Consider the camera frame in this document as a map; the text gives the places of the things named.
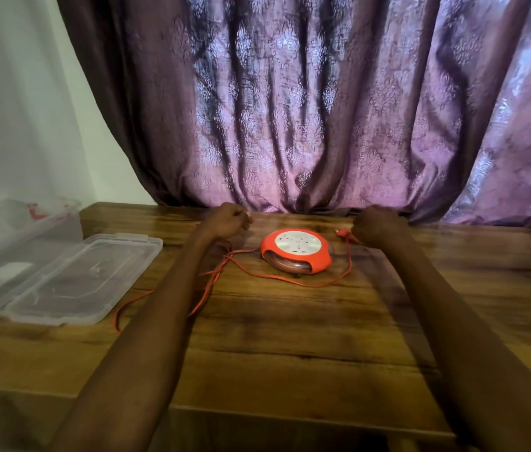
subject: forearm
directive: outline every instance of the forearm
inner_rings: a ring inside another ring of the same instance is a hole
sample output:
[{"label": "forearm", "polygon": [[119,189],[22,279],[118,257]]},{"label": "forearm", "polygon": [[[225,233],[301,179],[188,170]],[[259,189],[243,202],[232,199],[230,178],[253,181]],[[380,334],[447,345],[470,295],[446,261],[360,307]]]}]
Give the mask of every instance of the forearm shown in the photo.
[{"label": "forearm", "polygon": [[384,249],[437,365],[486,451],[531,451],[531,372],[437,272],[412,239]]},{"label": "forearm", "polygon": [[53,450],[144,450],[173,395],[194,280],[211,241],[190,238],[115,341],[53,440]]}]

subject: person's left hand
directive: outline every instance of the person's left hand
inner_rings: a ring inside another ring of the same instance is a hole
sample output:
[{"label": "person's left hand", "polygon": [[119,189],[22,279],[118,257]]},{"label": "person's left hand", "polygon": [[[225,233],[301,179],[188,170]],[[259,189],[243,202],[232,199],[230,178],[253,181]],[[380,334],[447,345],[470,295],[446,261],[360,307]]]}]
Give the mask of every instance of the person's left hand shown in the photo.
[{"label": "person's left hand", "polygon": [[226,239],[237,234],[241,228],[247,230],[253,223],[249,212],[239,204],[224,203],[214,208],[197,231],[207,239]]}]

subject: wooden tabletop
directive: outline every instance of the wooden tabletop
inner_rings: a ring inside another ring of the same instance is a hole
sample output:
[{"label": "wooden tabletop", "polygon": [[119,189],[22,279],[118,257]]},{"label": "wooden tabletop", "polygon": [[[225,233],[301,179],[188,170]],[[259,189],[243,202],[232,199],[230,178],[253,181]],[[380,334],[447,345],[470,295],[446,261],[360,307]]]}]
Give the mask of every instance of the wooden tabletop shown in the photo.
[{"label": "wooden tabletop", "polygon": [[[203,212],[98,203],[85,236],[140,233],[164,248],[123,298],[153,289]],[[280,228],[308,228],[334,247],[323,281],[346,268],[334,230],[349,219],[255,214],[237,248]],[[531,368],[531,230],[413,229],[450,284]],[[196,319],[172,406],[451,436],[442,380],[396,274],[375,250],[353,249],[355,268],[327,288],[250,277],[228,264]],[[275,273],[258,254],[239,262]],[[124,314],[122,323],[140,304]],[[94,326],[32,326],[0,319],[0,390],[76,396],[116,338],[112,313]]]}]

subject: orange cord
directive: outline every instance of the orange cord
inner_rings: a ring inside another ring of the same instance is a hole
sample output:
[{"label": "orange cord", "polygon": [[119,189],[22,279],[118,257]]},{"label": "orange cord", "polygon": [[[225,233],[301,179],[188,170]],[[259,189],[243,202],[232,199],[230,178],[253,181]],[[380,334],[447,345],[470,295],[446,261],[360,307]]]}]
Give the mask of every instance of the orange cord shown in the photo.
[{"label": "orange cord", "polygon": [[[211,290],[213,290],[213,286],[215,285],[217,280],[220,278],[220,275],[222,274],[224,266],[229,261],[234,263],[236,266],[238,266],[241,270],[243,270],[245,273],[247,273],[250,276],[259,277],[263,279],[276,279],[279,281],[284,281],[284,282],[288,282],[291,284],[295,284],[296,286],[301,286],[301,287],[312,287],[312,288],[327,287],[343,279],[346,275],[348,275],[351,272],[351,268],[352,268],[351,247],[349,243],[350,242],[360,243],[360,242],[355,236],[351,234],[351,231],[347,228],[341,228],[340,230],[335,231],[335,233],[337,236],[345,239],[345,242],[347,244],[347,262],[348,262],[347,271],[345,271],[340,276],[337,276],[336,278],[330,281],[326,281],[322,284],[304,284],[299,281],[294,281],[292,279],[285,278],[283,276],[277,276],[277,275],[272,275],[272,274],[251,273],[249,270],[247,270],[244,266],[240,265],[240,263],[234,260],[232,257],[236,254],[246,254],[249,252],[255,252],[257,249],[232,250],[232,245],[229,242],[226,242],[228,244],[228,251],[224,255],[224,259],[222,260],[222,262],[219,265],[217,265],[217,267],[213,271],[208,271],[208,272],[200,274],[200,276],[210,275],[211,277],[207,281],[207,285],[205,286],[205,291],[203,292],[203,296],[201,297],[201,300],[196,304],[196,306],[194,306],[193,310],[190,311],[190,314],[188,314],[188,317],[192,316],[194,313],[196,313],[199,309],[201,309],[204,306],[207,299],[209,298],[209,295],[211,294]],[[126,309],[126,307],[129,306],[130,304],[134,303],[135,301],[138,301],[139,299],[144,298],[145,296],[150,295],[153,292],[154,290],[148,290],[147,292],[144,292],[141,296],[132,298],[131,300],[126,301],[121,306],[119,306],[119,308],[115,312],[115,316],[113,317],[113,327],[115,328],[116,332],[121,333],[121,330],[119,329],[119,316],[121,315],[121,312],[124,309]]]}]

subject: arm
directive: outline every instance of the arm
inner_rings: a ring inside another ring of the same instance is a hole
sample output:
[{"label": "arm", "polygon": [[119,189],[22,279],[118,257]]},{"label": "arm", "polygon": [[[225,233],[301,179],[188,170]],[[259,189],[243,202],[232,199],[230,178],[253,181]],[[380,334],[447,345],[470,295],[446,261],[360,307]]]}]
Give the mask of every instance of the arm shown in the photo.
[{"label": "arm", "polygon": [[181,366],[194,279],[209,245],[251,218],[239,205],[216,208],[186,241],[155,293],[126,326],[75,401],[51,451],[141,451],[169,405]]},{"label": "arm", "polygon": [[486,452],[531,452],[531,371],[450,287],[412,239],[405,220],[370,207],[353,234],[387,256],[448,382]]}]

